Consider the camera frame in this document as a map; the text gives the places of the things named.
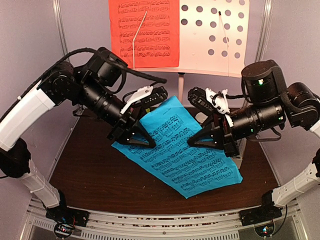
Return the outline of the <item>white metronome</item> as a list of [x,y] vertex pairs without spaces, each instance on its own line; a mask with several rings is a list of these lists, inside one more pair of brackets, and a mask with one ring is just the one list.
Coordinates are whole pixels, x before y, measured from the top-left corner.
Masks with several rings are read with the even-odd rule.
[[247,144],[247,139],[243,138],[243,139],[239,139],[236,142],[236,146],[238,149],[238,155],[234,155],[231,157],[231,159],[234,161],[234,163],[236,164],[237,168],[240,169],[242,162],[243,162],[243,158],[244,158],[244,153],[245,153],[245,149],[246,149],[246,144]]

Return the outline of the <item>red sheet music page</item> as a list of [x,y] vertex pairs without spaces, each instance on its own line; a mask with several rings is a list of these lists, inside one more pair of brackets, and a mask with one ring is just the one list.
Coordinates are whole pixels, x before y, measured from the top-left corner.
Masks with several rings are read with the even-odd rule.
[[110,0],[111,50],[129,68],[174,68],[180,61],[177,0]]

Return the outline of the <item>blue felt sheet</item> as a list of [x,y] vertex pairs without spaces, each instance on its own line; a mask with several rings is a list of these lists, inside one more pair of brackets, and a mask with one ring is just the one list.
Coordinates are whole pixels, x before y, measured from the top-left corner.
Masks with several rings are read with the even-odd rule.
[[243,181],[236,163],[223,150],[188,145],[201,126],[177,97],[147,113],[140,123],[155,140],[154,148],[118,142],[112,147],[186,199]]

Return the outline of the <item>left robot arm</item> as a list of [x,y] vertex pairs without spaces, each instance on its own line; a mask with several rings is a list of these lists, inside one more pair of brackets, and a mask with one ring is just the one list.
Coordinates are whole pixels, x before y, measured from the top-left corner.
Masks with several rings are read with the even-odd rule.
[[93,66],[74,67],[67,61],[56,63],[35,82],[0,120],[0,168],[17,178],[35,194],[46,211],[61,222],[72,218],[64,194],[37,170],[22,135],[44,114],[69,100],[83,105],[111,125],[110,140],[125,145],[154,148],[156,143],[140,123],[142,108],[137,102],[154,104],[153,85],[136,90],[127,102],[101,85],[101,80],[125,78],[122,65],[102,60]]

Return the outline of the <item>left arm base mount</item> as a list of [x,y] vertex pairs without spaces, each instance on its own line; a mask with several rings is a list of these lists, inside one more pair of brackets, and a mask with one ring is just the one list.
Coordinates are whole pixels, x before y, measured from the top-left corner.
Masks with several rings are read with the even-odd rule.
[[76,227],[86,227],[89,215],[88,211],[67,207],[65,210],[47,208],[45,217],[56,222],[53,233],[64,240],[73,234]]

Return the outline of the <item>pink music stand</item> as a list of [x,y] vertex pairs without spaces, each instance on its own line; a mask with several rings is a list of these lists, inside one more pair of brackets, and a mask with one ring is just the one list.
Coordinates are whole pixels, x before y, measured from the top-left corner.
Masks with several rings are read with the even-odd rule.
[[245,66],[248,0],[178,0],[179,65],[132,68],[238,78]]

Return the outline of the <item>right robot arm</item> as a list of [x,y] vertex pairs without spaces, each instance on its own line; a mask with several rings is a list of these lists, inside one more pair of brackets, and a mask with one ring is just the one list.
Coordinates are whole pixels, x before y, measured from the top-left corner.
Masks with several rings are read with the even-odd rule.
[[275,218],[289,202],[320,183],[320,98],[301,82],[291,84],[285,95],[287,100],[277,87],[256,81],[252,93],[242,93],[250,104],[231,110],[233,97],[227,90],[196,86],[188,91],[191,105],[207,116],[201,129],[187,140],[189,146],[236,157],[240,140],[261,143],[281,179],[293,173],[288,182],[264,193],[260,206],[241,210],[243,219]]

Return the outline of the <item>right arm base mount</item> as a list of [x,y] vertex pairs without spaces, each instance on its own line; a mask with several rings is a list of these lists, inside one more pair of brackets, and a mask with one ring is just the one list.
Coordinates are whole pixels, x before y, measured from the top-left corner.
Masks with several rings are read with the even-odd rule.
[[272,237],[276,233],[274,219],[282,216],[282,209],[273,207],[270,209],[262,206],[241,210],[240,221],[243,227],[253,225],[254,232],[261,238]]

